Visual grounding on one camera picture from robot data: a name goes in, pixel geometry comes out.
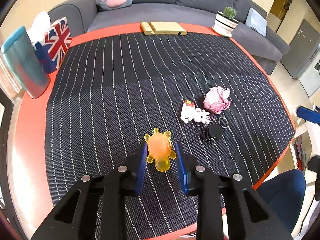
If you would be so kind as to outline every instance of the tissue box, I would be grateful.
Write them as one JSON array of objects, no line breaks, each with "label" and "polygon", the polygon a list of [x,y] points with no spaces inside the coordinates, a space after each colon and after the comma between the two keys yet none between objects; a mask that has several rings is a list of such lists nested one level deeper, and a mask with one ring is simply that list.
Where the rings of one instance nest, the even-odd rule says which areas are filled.
[{"label": "tissue box", "polygon": [[38,60],[47,73],[60,67],[71,41],[67,18],[63,17],[50,26],[43,40],[33,44]]}]

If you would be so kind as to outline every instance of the gray sofa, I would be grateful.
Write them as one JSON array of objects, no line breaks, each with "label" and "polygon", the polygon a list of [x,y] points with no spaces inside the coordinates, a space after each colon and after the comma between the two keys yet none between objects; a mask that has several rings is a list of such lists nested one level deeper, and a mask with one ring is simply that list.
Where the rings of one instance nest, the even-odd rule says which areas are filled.
[{"label": "gray sofa", "polygon": [[99,11],[95,0],[68,0],[50,12],[51,21],[66,16],[71,36],[91,32],[105,27],[144,21],[172,21],[211,27],[217,11],[227,6],[237,10],[240,22],[232,32],[241,44],[271,74],[289,45],[267,27],[267,36],[253,31],[245,25],[249,9],[253,7],[264,18],[266,11],[251,0],[133,0],[126,8]]}]

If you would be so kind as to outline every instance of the white tissue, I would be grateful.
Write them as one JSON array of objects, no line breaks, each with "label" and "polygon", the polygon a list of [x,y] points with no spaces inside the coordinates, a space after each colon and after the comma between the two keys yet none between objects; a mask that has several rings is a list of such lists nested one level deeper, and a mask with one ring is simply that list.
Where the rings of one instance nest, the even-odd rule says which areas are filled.
[{"label": "white tissue", "polygon": [[45,11],[39,13],[33,21],[31,28],[27,31],[31,43],[43,40],[44,34],[49,29],[50,25],[51,21],[49,14]]}]

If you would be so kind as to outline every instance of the table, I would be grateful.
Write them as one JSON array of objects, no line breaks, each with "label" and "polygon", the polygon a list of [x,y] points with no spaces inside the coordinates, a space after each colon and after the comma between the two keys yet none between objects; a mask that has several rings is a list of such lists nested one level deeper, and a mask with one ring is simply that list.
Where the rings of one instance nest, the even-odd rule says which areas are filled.
[{"label": "table", "polygon": [[[205,33],[211,35],[217,35],[210,28],[181,24],[181,26],[188,32],[195,33]],[[103,38],[112,35],[118,35],[123,33],[139,33],[141,32],[140,24],[128,24],[121,26],[114,26],[110,28],[105,28],[97,30],[91,33],[86,33],[81,36],[75,37],[72,41],[71,46],[76,46],[86,41],[92,41],[98,38]],[[237,42],[232,40],[251,60],[255,63],[257,68],[261,70],[265,75],[264,70],[259,66],[259,64],[246,52]],[[21,161],[25,163],[26,170],[21,171],[21,179],[24,180],[30,191],[26,192],[28,195],[28,203],[32,207],[33,214],[30,215],[30,222],[34,227],[38,227],[42,220],[53,208],[52,200],[49,192],[47,177],[46,177],[46,167],[44,158],[44,135],[45,135],[45,121],[46,121],[46,107],[49,96],[53,89],[54,81],[57,72],[50,74],[51,82],[46,90],[46,92],[38,99],[31,99],[31,97],[26,93],[23,97],[23,101],[20,107],[15,139],[14,139],[14,149],[19,153]],[[268,82],[273,87],[274,91],[279,94],[274,87],[273,83],[267,76]],[[280,98],[282,105],[288,116],[290,116],[284,102]],[[290,117],[292,126],[294,127],[293,120]],[[260,178],[260,180],[254,185],[257,188],[264,179],[271,173],[278,162],[281,160],[281,155],[269,168],[268,171]],[[186,234],[188,232],[194,231],[196,229],[196,224],[183,228],[179,231],[172,232],[170,234],[160,236],[157,239],[172,239],[174,237]]]}]

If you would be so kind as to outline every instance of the gray appliance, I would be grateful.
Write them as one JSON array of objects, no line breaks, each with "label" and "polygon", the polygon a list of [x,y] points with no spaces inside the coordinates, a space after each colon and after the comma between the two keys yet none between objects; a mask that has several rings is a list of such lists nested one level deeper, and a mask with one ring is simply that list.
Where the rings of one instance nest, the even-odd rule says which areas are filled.
[{"label": "gray appliance", "polygon": [[300,78],[311,62],[320,43],[320,34],[306,20],[290,43],[288,54],[280,62],[293,78]]}]

